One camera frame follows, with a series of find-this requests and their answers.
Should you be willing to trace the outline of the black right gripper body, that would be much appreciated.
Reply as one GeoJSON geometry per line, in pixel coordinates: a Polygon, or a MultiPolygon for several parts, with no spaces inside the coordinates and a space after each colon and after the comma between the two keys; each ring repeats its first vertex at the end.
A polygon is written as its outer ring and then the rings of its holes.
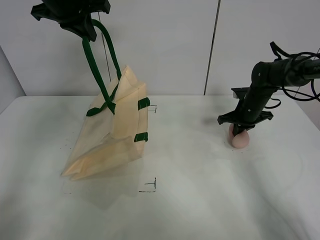
{"type": "Polygon", "coordinates": [[[269,99],[274,93],[272,87],[249,87],[244,99],[238,99],[235,110],[220,115],[217,118],[218,123],[240,124],[245,127],[253,128],[256,124],[271,120],[273,114],[270,111],[264,111],[269,99]]]}

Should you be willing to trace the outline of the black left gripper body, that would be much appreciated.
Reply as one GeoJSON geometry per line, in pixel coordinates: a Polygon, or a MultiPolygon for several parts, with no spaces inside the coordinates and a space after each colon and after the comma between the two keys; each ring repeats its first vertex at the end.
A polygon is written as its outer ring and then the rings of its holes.
{"type": "Polygon", "coordinates": [[[38,21],[55,21],[62,29],[74,32],[74,25],[92,21],[91,13],[108,14],[110,9],[108,0],[43,0],[32,7],[31,15],[38,21]]]}

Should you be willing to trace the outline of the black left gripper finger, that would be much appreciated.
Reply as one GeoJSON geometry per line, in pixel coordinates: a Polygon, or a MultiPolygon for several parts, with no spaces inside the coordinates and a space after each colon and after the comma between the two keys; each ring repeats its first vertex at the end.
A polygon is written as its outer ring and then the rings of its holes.
{"type": "Polygon", "coordinates": [[[72,28],[74,33],[81,38],[87,37],[92,42],[95,42],[97,39],[97,33],[92,21],[84,21],[75,24],[72,28]]]}

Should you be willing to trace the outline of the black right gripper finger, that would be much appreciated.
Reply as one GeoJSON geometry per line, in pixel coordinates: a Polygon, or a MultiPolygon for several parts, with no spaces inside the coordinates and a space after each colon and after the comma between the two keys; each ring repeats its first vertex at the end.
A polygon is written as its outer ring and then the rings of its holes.
{"type": "Polygon", "coordinates": [[[232,130],[232,134],[233,136],[239,135],[240,133],[242,133],[243,131],[246,130],[246,127],[241,125],[241,124],[233,124],[233,130],[232,130]]]}

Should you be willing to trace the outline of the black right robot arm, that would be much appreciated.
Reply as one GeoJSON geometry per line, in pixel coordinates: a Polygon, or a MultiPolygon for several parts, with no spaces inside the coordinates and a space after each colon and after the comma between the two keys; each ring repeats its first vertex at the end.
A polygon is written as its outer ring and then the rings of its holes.
{"type": "Polygon", "coordinates": [[[235,110],[220,115],[217,121],[233,124],[234,136],[253,129],[265,120],[271,120],[273,114],[266,106],[272,95],[285,87],[300,87],[320,78],[320,60],[310,57],[292,57],[273,62],[257,63],[251,73],[249,87],[233,88],[238,99],[235,110]]]}

